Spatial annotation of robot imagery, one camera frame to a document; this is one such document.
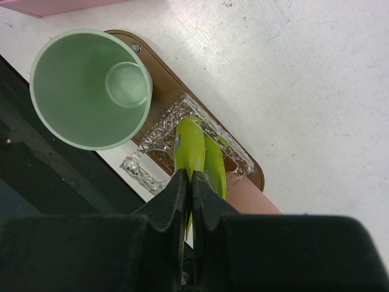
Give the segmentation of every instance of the cup rim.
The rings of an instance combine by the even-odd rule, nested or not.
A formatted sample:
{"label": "cup rim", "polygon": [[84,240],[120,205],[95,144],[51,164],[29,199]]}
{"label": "cup rim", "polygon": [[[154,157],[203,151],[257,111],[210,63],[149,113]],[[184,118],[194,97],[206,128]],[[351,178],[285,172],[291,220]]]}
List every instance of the cup rim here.
{"label": "cup rim", "polygon": [[[134,129],[134,131],[132,131],[131,133],[129,133],[129,135],[127,135],[126,138],[122,139],[121,141],[118,141],[114,144],[110,144],[110,145],[106,145],[106,146],[102,146],[102,147],[90,147],[90,146],[85,146],[85,145],[80,145],[78,143],[75,143],[75,142],[72,142],[64,137],[62,137],[59,133],[57,133],[50,125],[49,123],[47,123],[47,121],[45,120],[44,116],[42,115],[39,107],[38,107],[38,104],[36,102],[36,98],[35,98],[35,92],[34,92],[34,79],[35,79],[35,71],[36,71],[36,67],[41,59],[41,57],[43,56],[43,54],[46,52],[46,50],[48,50],[48,48],[51,47],[51,45],[53,45],[54,43],[56,43],[57,41],[65,38],[65,37],[69,37],[71,35],[76,35],[76,34],[90,34],[90,35],[98,35],[100,37],[103,37],[103,38],[107,38],[115,43],[117,43],[119,46],[121,46],[122,48],[124,48],[124,50],[127,51],[127,53],[129,53],[133,58],[134,60],[136,61],[136,63],[139,65],[139,68],[140,70],[142,71],[142,74],[145,78],[145,81],[146,81],[146,90],[147,90],[147,100],[146,100],[146,108],[145,108],[145,112],[142,116],[142,119],[140,120],[140,122],[138,123],[138,126],[136,126],[136,128]],[[32,69],[31,69],[31,74],[30,74],[30,95],[31,95],[31,100],[32,100],[32,104],[34,106],[34,109],[37,113],[37,115],[39,116],[39,118],[41,119],[42,123],[46,126],[46,128],[52,133],[54,134],[54,136],[56,136],[57,138],[59,138],[60,140],[64,141],[65,143],[71,145],[71,146],[74,146],[74,147],[77,147],[77,148],[80,148],[80,149],[84,149],[84,150],[92,150],[92,151],[98,151],[98,150],[108,150],[108,149],[112,149],[112,148],[115,148],[115,147],[118,147],[122,144],[124,144],[125,142],[129,141],[131,138],[133,138],[138,132],[139,130],[143,127],[143,124],[145,123],[146,121],[146,118],[148,116],[148,113],[150,111],[150,106],[151,106],[151,94],[152,94],[152,81],[151,81],[151,78],[148,78],[150,75],[145,67],[145,65],[142,63],[142,61],[140,60],[140,58],[136,55],[136,53],[127,45],[125,44],[123,41],[121,41],[120,39],[106,33],[106,32],[101,32],[99,30],[94,30],[94,29],[75,29],[75,30],[70,30],[68,32],[65,32],[65,33],[61,33],[59,35],[57,35],[56,37],[52,38],[49,42],[47,42],[43,47],[42,49],[39,51],[38,55],[35,57],[34,59],[34,62],[32,64]]]}

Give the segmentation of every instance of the light green plastic cup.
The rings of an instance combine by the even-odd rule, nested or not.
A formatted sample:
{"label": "light green plastic cup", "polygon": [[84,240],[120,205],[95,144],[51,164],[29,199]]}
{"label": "light green plastic cup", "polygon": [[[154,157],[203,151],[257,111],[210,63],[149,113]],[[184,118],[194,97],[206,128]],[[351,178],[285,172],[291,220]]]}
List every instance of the light green plastic cup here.
{"label": "light green plastic cup", "polygon": [[43,124],[81,149],[106,150],[144,124],[153,83],[125,43],[97,30],[74,30],[48,42],[32,66],[30,91]]}

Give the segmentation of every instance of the wooden tray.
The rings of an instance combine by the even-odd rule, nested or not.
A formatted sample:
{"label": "wooden tray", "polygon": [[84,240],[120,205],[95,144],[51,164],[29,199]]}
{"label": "wooden tray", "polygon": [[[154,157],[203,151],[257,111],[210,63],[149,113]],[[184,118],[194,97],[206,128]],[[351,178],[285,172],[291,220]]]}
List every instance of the wooden tray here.
{"label": "wooden tray", "polygon": [[[150,113],[146,119],[145,124],[140,131],[132,138],[136,145],[140,144],[140,141],[147,136],[151,128],[158,123],[162,115],[166,114],[167,110],[177,102],[182,95],[187,92],[195,101],[197,101],[203,109],[205,109],[220,125],[221,123],[217,118],[204,106],[204,104],[186,87],[186,85],[177,77],[176,74],[158,57],[158,55],[138,36],[125,32],[124,30],[108,30],[107,33],[122,40],[127,45],[136,43],[140,46],[140,50],[137,53],[143,64],[146,66],[148,72],[153,79],[153,97],[151,99]],[[151,158],[166,171],[167,174],[172,175],[171,169],[163,165],[157,157],[152,153],[149,153]],[[251,157],[251,160],[255,164],[256,171],[249,174],[247,177],[257,186],[261,191],[264,189],[265,179],[263,171],[259,164]],[[231,164],[231,161],[225,161],[225,169],[234,170],[235,166]]]}

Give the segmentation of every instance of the white tabletop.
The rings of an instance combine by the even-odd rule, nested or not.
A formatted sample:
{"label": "white tabletop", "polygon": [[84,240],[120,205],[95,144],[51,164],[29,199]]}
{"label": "white tabletop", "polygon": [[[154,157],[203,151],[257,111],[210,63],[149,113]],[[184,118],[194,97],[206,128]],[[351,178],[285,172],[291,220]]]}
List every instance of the white tabletop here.
{"label": "white tabletop", "polygon": [[[131,0],[35,19],[0,8],[0,54],[26,79],[77,28],[143,38],[259,162],[284,213],[362,222],[389,264],[386,0]],[[100,154],[119,169],[132,142]]]}

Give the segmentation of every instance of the screw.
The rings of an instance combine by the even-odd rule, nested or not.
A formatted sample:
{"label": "screw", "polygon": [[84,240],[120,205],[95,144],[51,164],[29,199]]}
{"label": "screw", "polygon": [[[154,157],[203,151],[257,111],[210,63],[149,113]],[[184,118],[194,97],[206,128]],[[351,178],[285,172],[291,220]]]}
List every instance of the screw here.
{"label": "screw", "polygon": [[138,43],[132,43],[129,45],[131,47],[131,49],[135,52],[135,53],[139,53],[140,51],[140,46]]}

